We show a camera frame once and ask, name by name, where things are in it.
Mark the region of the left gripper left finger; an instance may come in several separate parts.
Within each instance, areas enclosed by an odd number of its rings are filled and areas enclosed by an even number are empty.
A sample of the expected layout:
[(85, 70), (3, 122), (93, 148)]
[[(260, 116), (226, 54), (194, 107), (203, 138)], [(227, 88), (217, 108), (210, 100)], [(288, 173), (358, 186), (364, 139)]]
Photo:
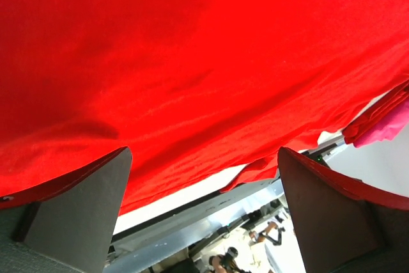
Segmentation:
[(1, 196), (1, 272), (102, 272), (132, 153)]

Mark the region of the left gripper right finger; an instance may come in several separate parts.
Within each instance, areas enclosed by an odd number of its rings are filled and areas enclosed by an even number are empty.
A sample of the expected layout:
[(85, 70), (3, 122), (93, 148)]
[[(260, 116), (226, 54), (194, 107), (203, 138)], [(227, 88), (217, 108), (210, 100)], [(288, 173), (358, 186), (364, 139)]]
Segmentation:
[(282, 147), (278, 167), (306, 272), (408, 272), (408, 198)]

